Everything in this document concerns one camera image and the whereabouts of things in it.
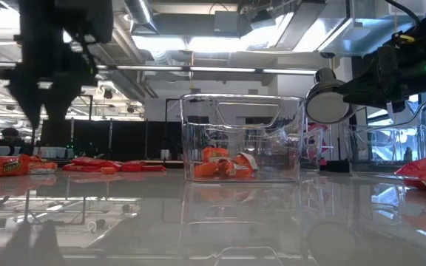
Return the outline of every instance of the person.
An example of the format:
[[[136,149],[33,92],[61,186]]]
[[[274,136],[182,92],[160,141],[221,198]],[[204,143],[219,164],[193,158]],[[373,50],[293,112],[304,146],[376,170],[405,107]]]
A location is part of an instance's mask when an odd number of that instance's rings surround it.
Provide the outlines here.
[[[1,131],[4,140],[15,147],[21,147],[19,154],[23,154],[28,151],[27,144],[19,137],[19,131],[15,128],[6,128]]]

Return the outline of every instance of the cable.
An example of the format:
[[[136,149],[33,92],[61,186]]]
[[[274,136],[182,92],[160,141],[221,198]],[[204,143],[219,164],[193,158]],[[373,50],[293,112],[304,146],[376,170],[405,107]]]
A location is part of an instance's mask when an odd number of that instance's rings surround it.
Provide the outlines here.
[[[224,8],[226,9],[226,11],[229,11],[229,10],[228,10],[228,8],[227,8],[227,7],[225,7],[225,5],[224,5],[224,4],[221,4],[221,3],[215,2],[215,3],[213,3],[213,4],[212,4],[212,6],[210,7],[210,10],[208,11],[208,14],[211,14],[211,13],[212,13],[212,9],[213,9],[213,7],[214,7],[215,5],[217,5],[217,4],[219,4],[220,6],[224,7]]]
[[[409,15],[414,21],[415,21],[415,26],[413,27],[412,33],[416,32],[418,30],[418,28],[420,27],[420,19],[419,17],[412,12],[412,10],[406,8],[404,5],[397,3],[396,1],[393,0],[384,0],[387,3],[389,3],[390,5],[393,5],[394,7],[404,11],[407,15]]]

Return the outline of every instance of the reflective table surface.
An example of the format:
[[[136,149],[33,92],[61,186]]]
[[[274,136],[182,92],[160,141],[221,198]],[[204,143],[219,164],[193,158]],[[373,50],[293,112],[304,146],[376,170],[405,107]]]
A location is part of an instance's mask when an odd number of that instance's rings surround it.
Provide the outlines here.
[[[377,174],[0,178],[0,265],[426,265],[426,192]]]

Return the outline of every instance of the ceiling pipe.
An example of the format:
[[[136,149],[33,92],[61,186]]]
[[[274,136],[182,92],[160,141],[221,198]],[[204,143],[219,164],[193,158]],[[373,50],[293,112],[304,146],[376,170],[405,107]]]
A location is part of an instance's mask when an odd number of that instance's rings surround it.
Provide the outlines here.
[[[147,0],[124,0],[124,3],[129,16],[136,24],[143,25],[154,33],[159,33],[152,20],[154,13]]]

